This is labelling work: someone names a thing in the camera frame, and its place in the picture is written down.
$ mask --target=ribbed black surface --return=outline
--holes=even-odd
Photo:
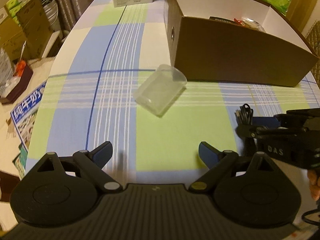
[[[280,240],[295,228],[252,229],[223,217],[207,195],[183,185],[129,184],[105,195],[86,218],[60,228],[19,224],[4,240]]]

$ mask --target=human hand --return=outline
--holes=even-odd
[[[319,171],[309,170],[309,188],[311,197],[317,201],[320,198],[320,177],[318,176]]]

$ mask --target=plaid tablecloth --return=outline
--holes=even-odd
[[[255,116],[319,107],[309,73],[295,88],[188,82],[162,118],[153,116],[132,94],[156,67],[170,64],[163,7],[163,0],[120,8],[94,0],[52,66],[27,171],[46,152],[69,156],[108,140],[114,155],[104,170],[119,182],[189,184],[206,170],[197,157],[201,141],[241,149],[234,112],[242,104]]]

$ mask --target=translucent plastic container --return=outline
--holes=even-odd
[[[134,92],[133,97],[139,105],[161,116],[186,84],[186,77],[178,69],[160,65]]]

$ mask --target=tablecloth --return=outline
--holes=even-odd
[[[69,156],[108,140],[114,155],[104,171],[120,183],[189,184],[206,171],[197,157],[201,141],[240,151],[234,113],[242,104],[255,116],[319,107],[320,91],[308,73],[295,88],[188,82],[162,118],[149,113],[132,94],[156,67],[170,64],[163,8],[163,0],[119,8],[94,0],[52,66],[27,171],[46,152]]]

